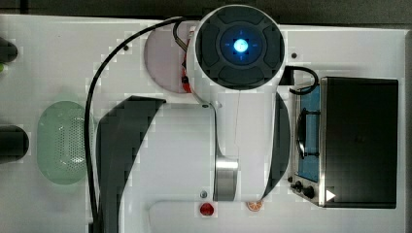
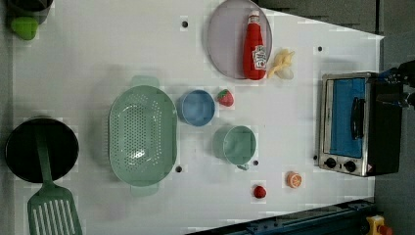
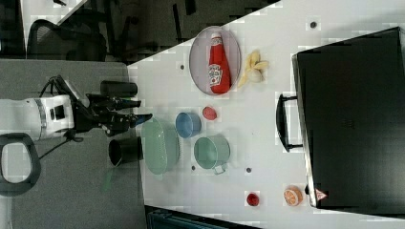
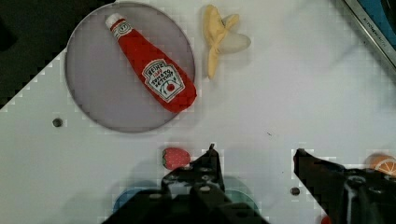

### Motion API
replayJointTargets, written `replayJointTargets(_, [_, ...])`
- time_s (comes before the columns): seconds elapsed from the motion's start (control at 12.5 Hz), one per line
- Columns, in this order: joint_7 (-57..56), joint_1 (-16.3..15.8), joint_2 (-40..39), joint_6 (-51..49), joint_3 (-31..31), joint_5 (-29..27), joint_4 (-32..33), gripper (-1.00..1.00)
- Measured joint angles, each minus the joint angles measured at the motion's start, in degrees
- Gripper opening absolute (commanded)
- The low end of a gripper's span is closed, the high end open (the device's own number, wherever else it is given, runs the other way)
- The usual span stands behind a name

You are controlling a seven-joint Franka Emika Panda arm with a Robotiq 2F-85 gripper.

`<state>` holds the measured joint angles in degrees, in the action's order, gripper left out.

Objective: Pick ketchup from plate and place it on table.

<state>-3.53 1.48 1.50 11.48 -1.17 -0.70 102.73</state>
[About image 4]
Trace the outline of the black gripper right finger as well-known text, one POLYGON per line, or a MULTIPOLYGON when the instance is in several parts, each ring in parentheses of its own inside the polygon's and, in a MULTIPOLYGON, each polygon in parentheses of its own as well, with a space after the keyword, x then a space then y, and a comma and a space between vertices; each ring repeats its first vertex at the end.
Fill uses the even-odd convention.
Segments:
POLYGON ((332 224, 396 224, 396 182, 374 169, 347 169, 302 148, 293 172, 326 212, 332 224))

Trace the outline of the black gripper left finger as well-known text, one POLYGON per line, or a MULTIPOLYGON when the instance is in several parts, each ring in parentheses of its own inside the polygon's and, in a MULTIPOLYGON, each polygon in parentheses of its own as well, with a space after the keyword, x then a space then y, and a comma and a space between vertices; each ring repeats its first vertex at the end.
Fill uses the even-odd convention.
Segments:
POLYGON ((214 185, 222 192, 225 191, 219 153, 215 150, 214 143, 189 165, 176 168, 165 175, 161 181, 161 190, 176 198, 178 195, 189 194, 194 186, 206 185, 214 185))

